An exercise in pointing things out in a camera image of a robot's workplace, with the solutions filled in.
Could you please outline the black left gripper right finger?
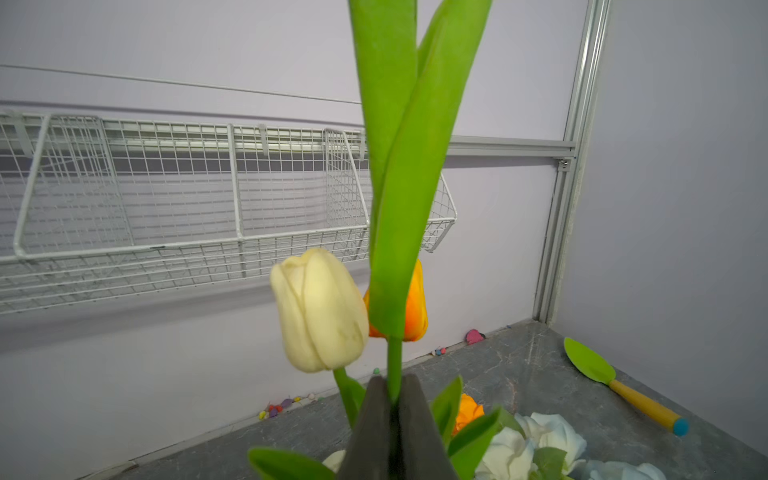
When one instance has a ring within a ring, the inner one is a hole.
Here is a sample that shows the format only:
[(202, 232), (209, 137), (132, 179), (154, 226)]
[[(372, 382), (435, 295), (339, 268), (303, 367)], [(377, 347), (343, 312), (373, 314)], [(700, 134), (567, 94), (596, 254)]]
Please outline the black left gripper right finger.
[(414, 374), (402, 379), (395, 410), (395, 478), (457, 479), (442, 438)]

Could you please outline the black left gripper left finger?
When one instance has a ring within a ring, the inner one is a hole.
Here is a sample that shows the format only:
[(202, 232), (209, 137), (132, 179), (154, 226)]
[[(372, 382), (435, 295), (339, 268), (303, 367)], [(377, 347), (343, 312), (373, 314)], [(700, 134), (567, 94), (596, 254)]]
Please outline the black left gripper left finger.
[(391, 411), (387, 382), (375, 376), (368, 383), (337, 479), (389, 478)]

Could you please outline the orange yellow tulip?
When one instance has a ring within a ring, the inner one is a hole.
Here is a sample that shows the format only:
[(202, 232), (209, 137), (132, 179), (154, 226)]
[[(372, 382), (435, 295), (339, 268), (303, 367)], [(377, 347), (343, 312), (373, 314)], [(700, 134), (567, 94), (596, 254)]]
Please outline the orange yellow tulip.
[(415, 342), (424, 337), (428, 329), (428, 312), (424, 291), (424, 274), (421, 260), (418, 259), (413, 271), (405, 310), (405, 330), (403, 340)]

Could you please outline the cream white tulip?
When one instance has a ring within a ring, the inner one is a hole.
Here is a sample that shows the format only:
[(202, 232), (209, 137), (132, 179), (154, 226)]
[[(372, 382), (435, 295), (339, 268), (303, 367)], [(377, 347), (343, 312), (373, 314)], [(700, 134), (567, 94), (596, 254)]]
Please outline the cream white tulip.
[(322, 248), (273, 266), (269, 281), (288, 361), (305, 373), (331, 371), (354, 427), (365, 389), (346, 367), (361, 356), (369, 338), (367, 310), (355, 281)]

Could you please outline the pink tulip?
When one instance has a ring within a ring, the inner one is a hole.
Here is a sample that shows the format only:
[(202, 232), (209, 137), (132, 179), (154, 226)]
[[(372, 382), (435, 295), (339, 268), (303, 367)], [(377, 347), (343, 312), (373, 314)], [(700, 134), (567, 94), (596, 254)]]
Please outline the pink tulip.
[(442, 2), (423, 36), (415, 1), (349, 4), (373, 187), (369, 319), (399, 400), (412, 274), (492, 4)]

